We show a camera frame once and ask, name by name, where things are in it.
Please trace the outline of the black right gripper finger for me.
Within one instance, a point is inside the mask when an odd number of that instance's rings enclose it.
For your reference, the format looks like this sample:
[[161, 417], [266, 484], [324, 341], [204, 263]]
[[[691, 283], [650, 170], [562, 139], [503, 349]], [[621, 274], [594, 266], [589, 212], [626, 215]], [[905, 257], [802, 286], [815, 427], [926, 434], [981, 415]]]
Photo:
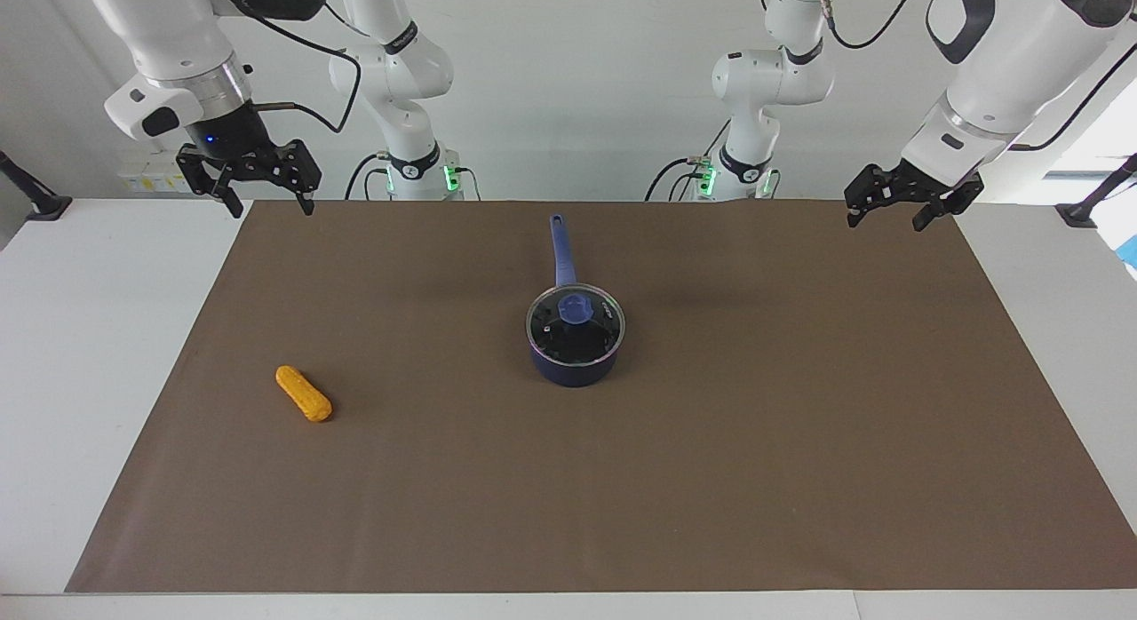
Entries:
[[301, 139], [274, 147], [271, 162], [271, 182], [292, 192], [306, 217], [315, 210], [314, 195], [323, 173]]
[[183, 144], [175, 155], [175, 163], [192, 195], [222, 202], [233, 220], [243, 216], [243, 202], [230, 187], [232, 171], [227, 162], [207, 157], [196, 144]]

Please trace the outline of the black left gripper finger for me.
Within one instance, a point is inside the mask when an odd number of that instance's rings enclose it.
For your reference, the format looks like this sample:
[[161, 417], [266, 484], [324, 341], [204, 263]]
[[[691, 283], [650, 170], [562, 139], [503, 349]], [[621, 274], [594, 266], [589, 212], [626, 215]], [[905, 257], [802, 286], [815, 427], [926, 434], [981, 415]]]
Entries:
[[881, 210], [893, 202], [893, 172], [878, 165], [866, 165], [845, 187], [848, 228], [857, 228], [870, 210]]
[[926, 228], [933, 224], [935, 220], [958, 215], [956, 192], [941, 192], [941, 195], [927, 192], [923, 198], [926, 198], [923, 207], [912, 220], [912, 228], [915, 232], [926, 231]]

